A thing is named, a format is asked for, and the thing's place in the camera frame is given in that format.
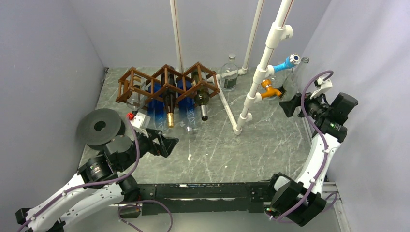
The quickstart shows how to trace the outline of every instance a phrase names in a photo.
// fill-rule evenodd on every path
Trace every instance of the floor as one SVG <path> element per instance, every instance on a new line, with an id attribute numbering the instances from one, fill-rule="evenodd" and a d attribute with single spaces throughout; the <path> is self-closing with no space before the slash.
<path id="1" fill-rule="evenodd" d="M 97 104 L 97 109 L 116 110 L 123 120 L 130 108 L 115 99 L 118 79 L 127 70 L 108 70 Z M 138 70 L 150 75 L 158 68 Z M 225 94 L 235 117 L 242 111 L 254 72 L 249 69 L 239 76 L 236 89 Z M 310 150 L 302 119 L 287 118 L 278 99 L 263 100 L 251 112 L 253 120 L 246 123 L 239 136 L 233 133 L 218 95 L 208 104 L 208 121 L 202 121 L 196 112 L 194 134 L 186 133 L 179 125 L 176 113 L 176 126 L 163 131 L 165 136 L 180 140 L 172 154 L 166 159 L 145 155 L 133 176 L 139 183 L 247 182 L 269 179 L 277 172 L 297 177 Z M 157 125 L 151 122 L 150 127 Z M 128 128 L 126 135 L 132 137 Z M 80 165 L 96 154 L 86 147 Z"/>

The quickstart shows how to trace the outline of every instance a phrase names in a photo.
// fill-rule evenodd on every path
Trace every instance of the gray marble tabletop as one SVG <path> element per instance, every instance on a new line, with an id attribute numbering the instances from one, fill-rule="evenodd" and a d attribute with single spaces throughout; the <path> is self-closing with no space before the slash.
<path id="1" fill-rule="evenodd" d="M 123 120 L 130 108 L 115 99 L 118 79 L 127 70 L 108 70 L 97 103 L 97 109 L 114 109 Z M 138 70 L 151 75 L 158 68 Z M 254 72 L 255 69 L 249 69 L 247 74 L 239 76 L 236 89 L 225 94 L 236 118 L 242 111 Z M 176 116 L 175 127 L 163 131 L 165 136 L 179 138 L 171 155 L 168 158 L 145 155 L 133 176 L 139 183 L 247 182 L 269 179 L 277 172 L 296 177 L 310 150 L 302 119 L 287 118 L 278 99 L 255 104 L 251 113 L 253 120 L 245 124 L 239 136 L 233 133 L 218 95 L 208 104 L 208 121 L 195 121 L 194 134 L 187 134 Z M 126 135 L 132 137 L 128 128 Z M 97 153 L 86 147 L 80 165 Z"/>

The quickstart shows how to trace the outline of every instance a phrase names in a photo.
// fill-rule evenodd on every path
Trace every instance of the gray backdrop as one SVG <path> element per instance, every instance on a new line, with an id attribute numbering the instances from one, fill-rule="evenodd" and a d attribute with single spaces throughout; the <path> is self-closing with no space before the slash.
<path id="1" fill-rule="evenodd" d="M 74 174 L 79 120 L 94 109 L 103 65 L 65 0 L 0 0 L 0 225 Z"/>
<path id="2" fill-rule="evenodd" d="M 332 0 L 304 52 L 303 87 L 332 69 L 328 100 L 359 100 L 329 170 L 355 232 L 410 231 L 409 9 L 402 0 Z"/>
<path id="3" fill-rule="evenodd" d="M 177 67 L 169 0 L 70 0 L 106 67 Z M 259 64 L 280 6 L 265 0 L 249 67 Z M 302 53 L 330 0 L 295 1 L 287 24 L 294 37 L 281 42 L 271 64 Z M 258 0 L 178 0 L 185 66 L 221 67 L 234 52 L 242 66 Z"/>

